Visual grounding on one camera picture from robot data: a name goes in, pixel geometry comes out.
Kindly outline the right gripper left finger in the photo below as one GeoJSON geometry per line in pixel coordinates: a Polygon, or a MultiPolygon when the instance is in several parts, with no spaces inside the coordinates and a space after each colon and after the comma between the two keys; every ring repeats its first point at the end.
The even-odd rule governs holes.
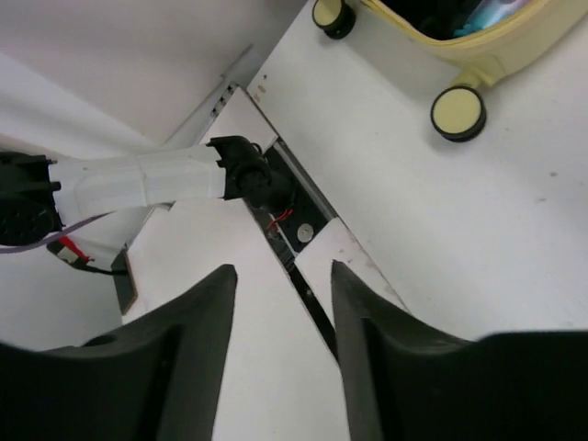
{"type": "Polygon", "coordinates": [[[4,440],[209,440],[238,277],[184,294],[81,346],[1,347],[4,440]]]}

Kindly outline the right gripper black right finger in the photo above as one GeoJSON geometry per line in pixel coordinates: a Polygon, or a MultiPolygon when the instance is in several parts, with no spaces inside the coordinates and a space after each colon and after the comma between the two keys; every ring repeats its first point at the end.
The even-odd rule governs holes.
{"type": "Polygon", "coordinates": [[[338,360],[354,440],[584,440],[587,334],[459,339],[333,262],[338,360]]]}

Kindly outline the lotion bottle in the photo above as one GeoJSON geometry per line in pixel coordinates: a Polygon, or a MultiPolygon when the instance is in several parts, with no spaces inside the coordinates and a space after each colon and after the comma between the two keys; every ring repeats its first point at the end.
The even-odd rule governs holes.
{"type": "Polygon", "coordinates": [[[453,37],[461,38],[490,28],[512,16],[529,3],[529,0],[480,1],[465,23],[453,32],[453,37]]]}

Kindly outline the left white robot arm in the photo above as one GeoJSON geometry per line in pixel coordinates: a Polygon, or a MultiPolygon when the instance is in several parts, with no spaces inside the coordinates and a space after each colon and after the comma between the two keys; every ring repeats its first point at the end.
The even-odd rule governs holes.
{"type": "Polygon", "coordinates": [[[282,210],[294,194],[293,179],[273,169],[261,147],[242,136],[95,160],[3,152],[1,251],[35,249],[124,209],[212,198],[282,210]]]}

